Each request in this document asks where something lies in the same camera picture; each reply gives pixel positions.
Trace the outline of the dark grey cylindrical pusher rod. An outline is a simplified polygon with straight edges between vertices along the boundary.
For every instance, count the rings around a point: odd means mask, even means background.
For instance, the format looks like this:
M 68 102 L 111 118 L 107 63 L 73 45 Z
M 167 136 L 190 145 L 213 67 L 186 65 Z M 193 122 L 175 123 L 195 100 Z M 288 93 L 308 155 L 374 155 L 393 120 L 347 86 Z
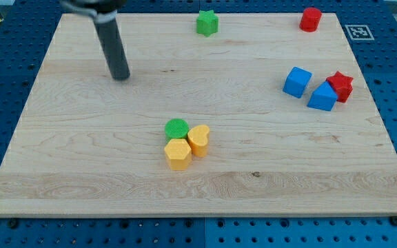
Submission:
M 98 13 L 94 18 L 94 26 L 112 78 L 115 81 L 124 81 L 130 77 L 130 69 L 116 14 L 117 12 Z

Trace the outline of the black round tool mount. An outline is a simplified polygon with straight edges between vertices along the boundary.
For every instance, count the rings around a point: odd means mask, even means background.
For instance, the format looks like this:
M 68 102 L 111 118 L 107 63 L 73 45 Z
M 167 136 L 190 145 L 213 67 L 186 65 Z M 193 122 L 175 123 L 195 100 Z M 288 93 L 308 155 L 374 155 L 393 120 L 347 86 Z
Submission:
M 68 12 L 96 17 L 122 8 L 127 0 L 59 0 L 62 8 Z

